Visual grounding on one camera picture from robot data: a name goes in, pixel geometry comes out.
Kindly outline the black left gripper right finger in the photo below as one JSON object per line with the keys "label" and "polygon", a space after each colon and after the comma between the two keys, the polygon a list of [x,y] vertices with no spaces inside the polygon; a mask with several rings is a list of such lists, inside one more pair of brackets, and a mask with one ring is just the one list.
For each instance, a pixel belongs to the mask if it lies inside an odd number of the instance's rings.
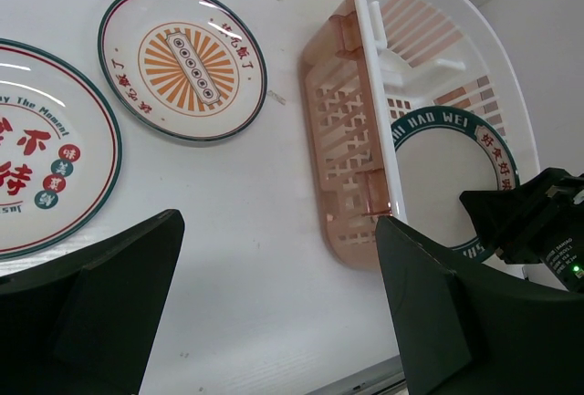
{"label": "black left gripper right finger", "polygon": [[392,216],[376,244],[412,394],[580,394],[583,297],[437,244]]}

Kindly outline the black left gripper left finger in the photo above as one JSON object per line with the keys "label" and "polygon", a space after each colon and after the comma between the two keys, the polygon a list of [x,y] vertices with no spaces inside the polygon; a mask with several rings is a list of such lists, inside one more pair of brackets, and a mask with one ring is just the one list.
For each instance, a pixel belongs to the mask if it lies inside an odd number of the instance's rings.
{"label": "black left gripper left finger", "polygon": [[138,393],[183,234],[169,209],[2,276],[2,393]]}

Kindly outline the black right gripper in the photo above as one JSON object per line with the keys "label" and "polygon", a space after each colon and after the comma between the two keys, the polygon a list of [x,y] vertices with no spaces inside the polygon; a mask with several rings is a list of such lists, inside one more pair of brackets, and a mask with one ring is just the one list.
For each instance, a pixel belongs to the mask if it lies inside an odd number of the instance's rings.
{"label": "black right gripper", "polygon": [[568,291],[583,291],[583,177],[547,168],[510,191],[464,191],[459,200],[480,243],[507,264],[543,264]]}

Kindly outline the plate with dark blue rim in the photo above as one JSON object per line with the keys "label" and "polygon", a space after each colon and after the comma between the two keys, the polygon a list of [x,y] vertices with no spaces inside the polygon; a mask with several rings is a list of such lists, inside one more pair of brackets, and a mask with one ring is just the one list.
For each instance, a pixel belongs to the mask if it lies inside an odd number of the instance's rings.
{"label": "plate with dark blue rim", "polygon": [[458,108],[416,109],[391,124],[407,224],[460,255],[492,256],[460,201],[465,191],[519,184],[514,157],[486,120]]}

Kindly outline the plate with red characters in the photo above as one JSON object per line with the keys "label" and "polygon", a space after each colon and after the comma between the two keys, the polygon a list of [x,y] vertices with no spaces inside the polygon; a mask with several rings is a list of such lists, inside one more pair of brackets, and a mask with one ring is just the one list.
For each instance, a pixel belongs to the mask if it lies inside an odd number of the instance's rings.
{"label": "plate with red characters", "polygon": [[119,123],[100,90],[45,50],[1,41],[1,256],[49,248],[86,225],[122,163]]}

